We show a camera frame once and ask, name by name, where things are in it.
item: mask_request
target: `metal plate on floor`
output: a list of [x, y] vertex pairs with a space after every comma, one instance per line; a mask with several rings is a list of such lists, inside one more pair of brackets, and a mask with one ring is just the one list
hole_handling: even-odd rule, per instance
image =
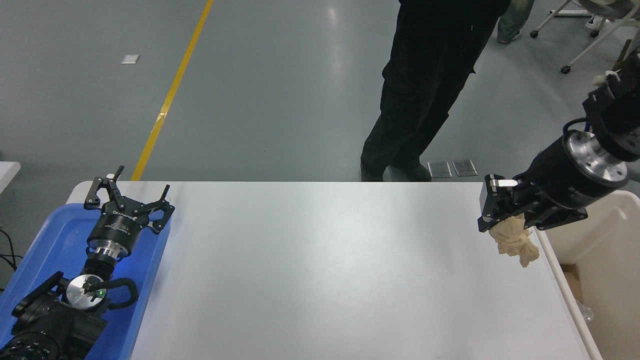
[[140, 55], [125, 55], [121, 64], [135, 64], [138, 62], [138, 58], [140, 58]]
[[458, 176], [477, 176], [476, 167], [471, 160], [457, 160], [452, 161], [453, 168], [456, 169]]
[[452, 177], [451, 168], [449, 168], [449, 163], [446, 161], [429, 161], [427, 166], [429, 167], [431, 177]]

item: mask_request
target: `shoe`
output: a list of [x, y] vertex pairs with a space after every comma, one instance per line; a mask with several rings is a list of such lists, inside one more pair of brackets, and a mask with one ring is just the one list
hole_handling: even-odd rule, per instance
[[520, 30], [518, 30], [518, 33], [513, 38], [511, 38], [511, 40], [499, 40], [498, 39], [498, 44], [506, 45], [506, 44], [508, 44], [508, 43], [510, 43], [510, 42], [512, 42], [514, 40], [517, 40], [518, 38], [520, 38]]
[[364, 168], [362, 164], [360, 164], [360, 180], [369, 182], [369, 181], [382, 181], [382, 174], [376, 174], [374, 172], [368, 171]]
[[428, 183], [431, 181], [431, 173], [427, 170], [426, 167], [423, 167], [422, 164], [418, 164], [413, 168], [401, 168], [397, 166], [391, 165], [393, 170], [399, 170], [406, 176], [409, 181], [418, 181], [423, 183]]

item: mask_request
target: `crumpled beige cloth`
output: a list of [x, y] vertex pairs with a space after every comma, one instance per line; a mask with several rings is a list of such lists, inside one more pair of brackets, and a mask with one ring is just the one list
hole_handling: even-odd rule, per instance
[[540, 256], [540, 250], [529, 239], [529, 230], [524, 228], [524, 214], [499, 222], [489, 230], [489, 234], [498, 243], [498, 252], [520, 255], [523, 268]]

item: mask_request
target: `blue tray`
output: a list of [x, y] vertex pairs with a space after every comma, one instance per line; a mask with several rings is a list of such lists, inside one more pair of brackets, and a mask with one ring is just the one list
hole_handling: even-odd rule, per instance
[[[64, 272], [67, 279], [78, 276], [86, 260], [86, 239], [99, 216], [100, 211], [85, 210], [82, 204], [67, 204], [49, 215], [0, 296], [0, 348], [12, 338], [11, 328], [16, 319], [11, 312], [22, 298], [58, 270]], [[104, 313], [102, 318], [109, 323], [87, 360], [126, 360], [131, 355], [170, 227], [171, 223], [167, 223], [158, 235], [150, 229], [143, 230], [132, 255], [117, 264], [113, 279], [132, 279], [140, 297], [132, 306]], [[113, 302], [120, 302], [129, 298], [129, 292], [118, 288], [109, 290], [108, 296]]]

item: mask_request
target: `black pants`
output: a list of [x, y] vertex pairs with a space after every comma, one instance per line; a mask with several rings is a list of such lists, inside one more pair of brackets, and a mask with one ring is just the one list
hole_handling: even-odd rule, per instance
[[419, 164], [502, 15], [480, 0], [467, 2], [475, 8], [417, 3], [400, 6], [391, 58], [382, 73], [381, 115], [360, 158], [373, 174], [388, 165]]

